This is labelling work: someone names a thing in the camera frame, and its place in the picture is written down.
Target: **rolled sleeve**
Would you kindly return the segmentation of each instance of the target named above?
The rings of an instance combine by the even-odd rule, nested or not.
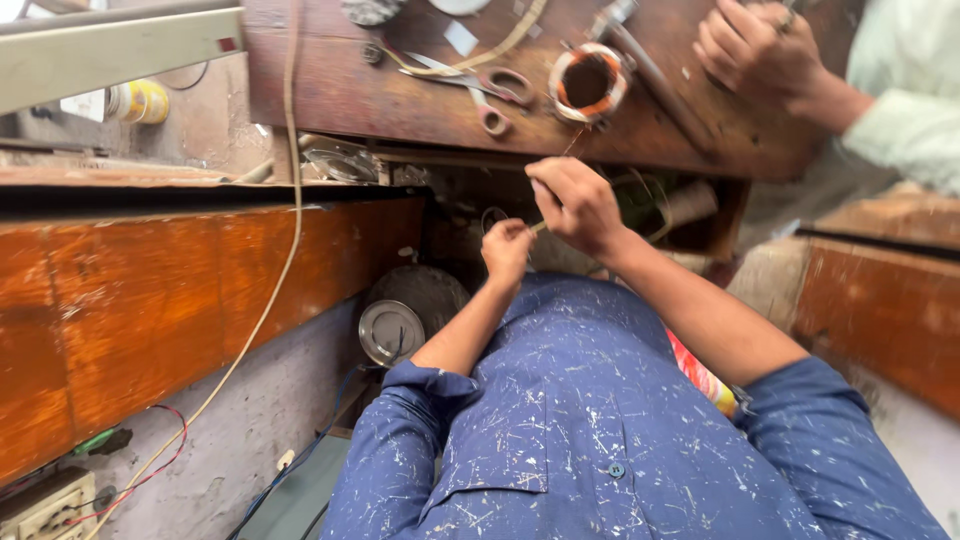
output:
[[[321,538],[390,538],[415,527],[449,419],[477,391],[468,377],[405,360],[357,421]]]
[[[883,92],[847,129],[843,145],[875,165],[960,196],[960,104],[900,89]]]
[[[829,538],[947,539],[876,436],[863,397],[820,358],[744,390],[749,403],[734,422]]]

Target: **hand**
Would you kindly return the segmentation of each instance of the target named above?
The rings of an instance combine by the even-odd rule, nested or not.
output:
[[[700,23],[693,50],[707,72],[730,90],[796,113],[803,100],[833,77],[820,62],[803,17],[796,16],[778,34],[776,26],[788,14],[783,4],[741,6],[735,0],[718,0],[717,6],[719,10]]]
[[[484,235],[483,248],[480,250],[490,274],[487,283],[504,286],[516,294],[526,272],[527,254],[536,238],[537,234],[522,219],[496,222]]]
[[[526,171],[547,228],[573,248],[607,264],[624,238],[636,236],[620,221],[610,184],[579,160],[549,158]]]

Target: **white cable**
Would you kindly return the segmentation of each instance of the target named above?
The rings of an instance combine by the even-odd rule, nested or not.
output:
[[[287,41],[287,62],[284,68],[283,74],[283,105],[284,111],[286,112],[287,119],[287,137],[290,142],[290,159],[291,159],[291,172],[294,179],[294,204],[296,208],[296,225],[294,227],[294,239],[290,244],[290,253],[287,255],[287,260],[283,264],[283,270],[280,271],[280,277],[276,280],[276,286],[274,287],[273,294],[270,295],[270,300],[267,301],[266,307],[263,308],[263,313],[260,314],[260,319],[256,321],[256,326],[253,327],[253,331],[250,334],[250,337],[247,338],[247,343],[244,344],[243,349],[240,351],[240,354],[237,358],[230,364],[230,368],[227,369],[227,372],[224,373],[220,382],[217,383],[217,387],[210,392],[210,395],[207,396],[206,401],[203,405],[200,405],[200,408],[197,409],[197,412],[193,413],[193,416],[186,421],[186,425],[189,427],[193,424],[194,420],[206,409],[207,405],[210,405],[210,402],[213,401],[213,398],[216,397],[217,393],[220,392],[220,389],[223,388],[224,383],[227,382],[230,375],[233,374],[233,370],[236,369],[237,364],[240,363],[240,360],[243,359],[244,355],[247,353],[247,350],[250,348],[253,343],[253,339],[256,337],[256,334],[260,331],[260,327],[263,326],[263,322],[267,320],[267,315],[270,314],[270,309],[274,306],[274,301],[276,300],[277,293],[280,292],[280,287],[283,286],[283,281],[287,277],[287,272],[290,271],[290,266],[293,263],[294,255],[297,254],[297,247],[300,245],[300,231],[303,225],[303,198],[300,192],[300,150],[297,147],[297,127],[294,125],[294,115],[293,115],[293,71],[294,71],[294,62],[297,56],[297,42],[298,34],[300,33],[300,2],[299,0],[291,0],[290,2],[290,36]],[[156,451],[153,457],[147,460],[146,463],[140,467],[140,470],[137,471],[130,482],[127,484],[127,488],[130,488],[146,470],[154,464],[154,461],[167,448],[170,447],[178,438],[180,434],[183,433],[183,429],[177,431],[174,436],[170,437],[170,440],[166,442],[159,450]],[[103,519],[101,519],[97,526],[84,537],[84,540],[90,540],[93,538],[100,528],[107,522],[110,518],[110,515],[113,513],[113,510],[116,510],[117,506],[112,508],[109,512],[104,514]]]

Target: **blue shirt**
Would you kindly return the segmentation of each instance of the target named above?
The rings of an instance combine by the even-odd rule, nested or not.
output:
[[[735,427],[635,294],[528,276],[470,378],[387,374],[322,538],[948,538],[822,360],[745,390]]]

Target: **wrist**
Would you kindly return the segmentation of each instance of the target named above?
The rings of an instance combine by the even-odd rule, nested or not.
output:
[[[821,67],[809,84],[787,101],[786,108],[796,117],[842,135],[873,102],[872,96]]]
[[[787,112],[798,118],[815,121],[814,117],[818,115],[819,109],[837,80],[839,77],[827,71],[822,65],[818,66],[812,75],[806,78],[805,83],[786,99],[784,105]]]
[[[603,264],[611,272],[621,273],[625,265],[637,256],[645,257],[645,253],[657,252],[636,232],[623,227],[605,242],[604,249],[593,256],[597,262]]]
[[[483,288],[490,291],[493,296],[509,298],[512,301],[520,292],[520,280],[491,274],[483,284]]]

